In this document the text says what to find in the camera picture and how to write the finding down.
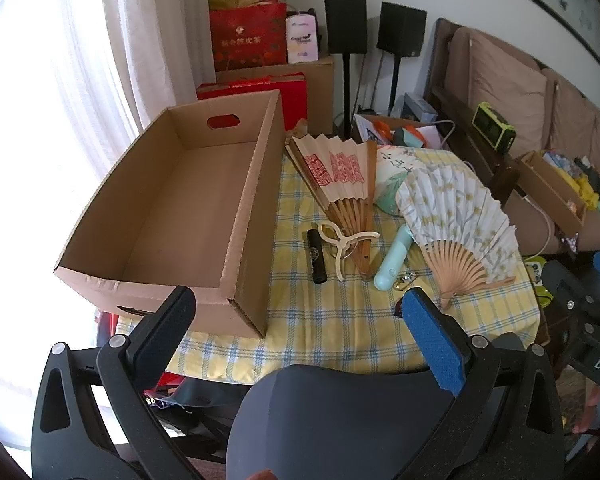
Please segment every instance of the curtain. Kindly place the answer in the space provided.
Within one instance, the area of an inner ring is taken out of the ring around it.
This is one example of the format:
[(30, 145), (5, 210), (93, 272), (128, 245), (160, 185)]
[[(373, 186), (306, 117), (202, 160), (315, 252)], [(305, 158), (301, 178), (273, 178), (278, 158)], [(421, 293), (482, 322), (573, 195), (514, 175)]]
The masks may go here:
[(207, 0), (103, 0), (113, 56), (139, 130), (214, 82)]
[(50, 347), (94, 346), (95, 309), (53, 276), (56, 258), (133, 139), (203, 81), (206, 0), (0, 0), (0, 439), (25, 470)]

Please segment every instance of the folding fan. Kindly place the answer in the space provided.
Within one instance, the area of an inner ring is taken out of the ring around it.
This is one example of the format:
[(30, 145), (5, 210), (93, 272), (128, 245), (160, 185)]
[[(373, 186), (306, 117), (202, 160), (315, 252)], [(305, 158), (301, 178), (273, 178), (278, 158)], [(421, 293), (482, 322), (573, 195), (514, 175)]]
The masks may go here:
[(475, 177), (449, 166), (417, 168), (395, 200), (433, 272), (442, 308), (455, 294), (513, 283), (515, 227)]
[[(346, 236), (371, 231), (376, 188), (376, 144), (325, 136), (292, 137), (288, 151), (327, 218)], [(356, 267), (371, 275), (371, 242), (362, 240), (353, 253)]]

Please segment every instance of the speaker stand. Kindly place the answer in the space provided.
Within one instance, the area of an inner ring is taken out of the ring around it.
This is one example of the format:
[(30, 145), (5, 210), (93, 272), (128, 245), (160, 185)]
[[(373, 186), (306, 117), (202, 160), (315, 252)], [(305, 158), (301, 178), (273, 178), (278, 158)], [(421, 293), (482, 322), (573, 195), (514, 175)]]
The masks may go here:
[(394, 54), (394, 76), (391, 79), (391, 94), (389, 95), (389, 109), (386, 114), (391, 115), (391, 110), (394, 109), (395, 105), (395, 91), (398, 88), (398, 73), (400, 72), (400, 62), (402, 58), (397, 54)]
[(344, 121), (342, 123), (342, 134), (344, 140), (351, 138), (351, 105), (349, 102), (351, 93), (349, 89), (350, 75), (349, 75), (349, 53), (345, 52), (342, 54), (342, 74), (344, 80)]

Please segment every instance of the red box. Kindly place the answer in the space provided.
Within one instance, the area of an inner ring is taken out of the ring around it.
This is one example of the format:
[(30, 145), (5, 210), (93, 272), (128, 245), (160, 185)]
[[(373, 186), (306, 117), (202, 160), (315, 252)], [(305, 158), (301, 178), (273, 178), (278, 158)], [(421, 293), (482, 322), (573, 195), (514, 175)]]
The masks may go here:
[(286, 63), (286, 4), (209, 11), (216, 72)]
[(285, 130), (292, 130), (300, 119), (306, 119), (306, 79), (301, 72), (282, 76), (265, 76), (260, 79), (242, 79), (228, 83), (205, 83), (198, 87), (198, 99), (210, 99), (230, 94), (245, 94), (280, 90)]

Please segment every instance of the yellow plaid tablecloth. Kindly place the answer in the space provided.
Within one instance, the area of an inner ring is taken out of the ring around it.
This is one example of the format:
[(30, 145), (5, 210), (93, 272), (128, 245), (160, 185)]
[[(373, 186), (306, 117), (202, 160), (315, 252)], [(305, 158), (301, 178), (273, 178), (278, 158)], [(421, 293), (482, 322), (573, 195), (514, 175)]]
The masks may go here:
[[(466, 168), (450, 152), (416, 150), (424, 162)], [(346, 280), (339, 282), (334, 258), (323, 245), (329, 279), (315, 285), (302, 234), (326, 219), (308, 187), (285, 156), (280, 182), (278, 218), (270, 278), (269, 326), (264, 339), (188, 332), (167, 368), (177, 374), (213, 381), (253, 384), (292, 364), (318, 365), (361, 374), (402, 372), (421, 367), (424, 360), (404, 321), (394, 317), (402, 293), (380, 292), (364, 282), (353, 261), (344, 264)], [(374, 209), (372, 268), (378, 268), (404, 221)], [(469, 335), (493, 340), (515, 332), (525, 347), (533, 342), (539, 326), (534, 290), (518, 257), (516, 281), (511, 286), (454, 298), (451, 314)], [(424, 271), (413, 286), (420, 286), (434, 302), (437, 288), (420, 249), (413, 244), (408, 254), (411, 270)], [(120, 318), (118, 332), (129, 334), (135, 322)]]

